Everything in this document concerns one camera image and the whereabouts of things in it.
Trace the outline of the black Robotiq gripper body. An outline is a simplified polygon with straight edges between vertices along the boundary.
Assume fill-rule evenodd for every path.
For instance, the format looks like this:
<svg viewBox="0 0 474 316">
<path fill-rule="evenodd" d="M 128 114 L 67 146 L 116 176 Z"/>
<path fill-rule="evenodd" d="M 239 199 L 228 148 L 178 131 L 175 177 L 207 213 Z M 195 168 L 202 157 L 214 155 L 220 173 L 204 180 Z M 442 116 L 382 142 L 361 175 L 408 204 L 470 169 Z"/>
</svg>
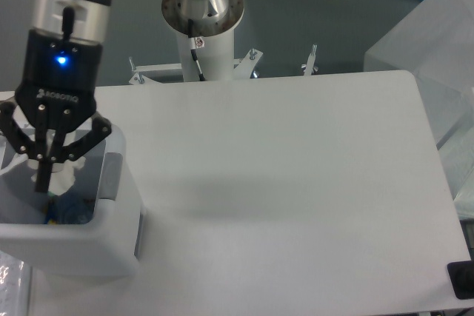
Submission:
<svg viewBox="0 0 474 316">
<path fill-rule="evenodd" d="M 30 30 L 16 103 L 31 126 L 59 127 L 70 111 L 67 131 L 72 132 L 96 112 L 96 79 L 103 47 L 99 43 L 64 41 L 39 30 Z"/>
</svg>

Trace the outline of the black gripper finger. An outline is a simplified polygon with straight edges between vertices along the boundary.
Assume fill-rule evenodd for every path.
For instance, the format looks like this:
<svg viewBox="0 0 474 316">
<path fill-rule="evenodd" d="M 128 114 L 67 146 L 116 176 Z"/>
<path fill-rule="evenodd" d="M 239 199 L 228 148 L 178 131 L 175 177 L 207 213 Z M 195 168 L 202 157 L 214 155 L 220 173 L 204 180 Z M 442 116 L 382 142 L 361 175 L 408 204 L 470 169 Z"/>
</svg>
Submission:
<svg viewBox="0 0 474 316">
<path fill-rule="evenodd" d="M 68 134 L 72 121 L 72 113 L 63 112 L 48 152 L 47 160 L 49 162 L 64 163 L 66 160 L 77 161 L 112 132 L 110 121 L 98 112 L 95 112 L 92 116 L 91 131 L 79 140 L 65 146 L 66 134 Z"/>
<path fill-rule="evenodd" d="M 30 160 L 38 162 L 36 171 L 35 191 L 47 193 L 52 173 L 52 162 L 47 154 L 47 124 L 48 108 L 46 104 L 39 104 L 36 107 L 35 140 L 26 135 L 13 114 L 17 104 L 13 99 L 1 101 L 1 132 L 8 140 L 11 147 L 21 155 L 26 155 Z"/>
</svg>

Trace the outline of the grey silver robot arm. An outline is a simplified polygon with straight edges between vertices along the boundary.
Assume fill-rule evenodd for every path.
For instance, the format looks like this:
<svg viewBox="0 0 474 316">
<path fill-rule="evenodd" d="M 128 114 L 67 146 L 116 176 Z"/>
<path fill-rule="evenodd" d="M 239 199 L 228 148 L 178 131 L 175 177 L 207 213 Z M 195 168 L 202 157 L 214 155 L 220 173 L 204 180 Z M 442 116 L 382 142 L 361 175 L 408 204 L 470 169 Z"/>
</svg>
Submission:
<svg viewBox="0 0 474 316">
<path fill-rule="evenodd" d="M 37 163 L 36 191 L 47 192 L 53 167 L 101 143 L 111 123 L 96 109 L 96 78 L 112 0 L 35 0 L 21 82 L 1 103 L 1 133 Z M 192 81 L 209 81 L 200 42 L 231 29 L 242 0 L 163 0 L 167 23 L 186 39 Z"/>
</svg>

